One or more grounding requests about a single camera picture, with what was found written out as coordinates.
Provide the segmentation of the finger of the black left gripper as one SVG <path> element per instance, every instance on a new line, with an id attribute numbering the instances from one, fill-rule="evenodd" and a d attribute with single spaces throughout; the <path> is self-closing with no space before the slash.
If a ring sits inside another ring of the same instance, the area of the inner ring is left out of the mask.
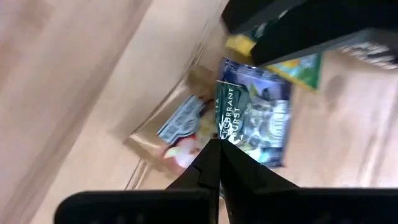
<path id="1" fill-rule="evenodd" d="M 398 0 L 307 0 L 266 31 L 251 58 L 272 65 L 357 44 L 385 47 L 364 58 L 398 65 Z"/>
<path id="2" fill-rule="evenodd" d="M 279 17 L 307 0 L 229 0 L 221 18 L 231 34 L 242 33 Z"/>

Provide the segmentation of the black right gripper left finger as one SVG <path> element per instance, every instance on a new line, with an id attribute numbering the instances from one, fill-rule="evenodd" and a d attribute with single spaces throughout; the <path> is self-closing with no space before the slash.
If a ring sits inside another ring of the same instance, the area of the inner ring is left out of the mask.
<path id="1" fill-rule="evenodd" d="M 54 224 L 217 224 L 220 158 L 212 139 L 164 190 L 78 192 L 57 207 Z"/>

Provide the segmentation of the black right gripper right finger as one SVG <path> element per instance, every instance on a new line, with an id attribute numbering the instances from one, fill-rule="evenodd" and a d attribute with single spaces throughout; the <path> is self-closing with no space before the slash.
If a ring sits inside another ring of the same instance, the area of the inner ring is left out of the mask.
<path id="1" fill-rule="evenodd" d="M 220 163 L 231 224 L 398 224 L 398 189 L 299 187 L 227 140 Z"/>

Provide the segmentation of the yellow green tea packet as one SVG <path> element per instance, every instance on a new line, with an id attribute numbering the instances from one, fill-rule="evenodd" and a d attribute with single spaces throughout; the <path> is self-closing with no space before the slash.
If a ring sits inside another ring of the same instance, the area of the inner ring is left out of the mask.
<path id="1" fill-rule="evenodd" d="M 248 58 L 251 56 L 251 49 L 257 44 L 259 38 L 260 35 L 254 34 L 231 35 L 227 38 L 226 47 Z M 310 91 L 317 91 L 321 62 L 321 54 L 311 54 L 262 67 L 276 73 L 295 85 Z"/>

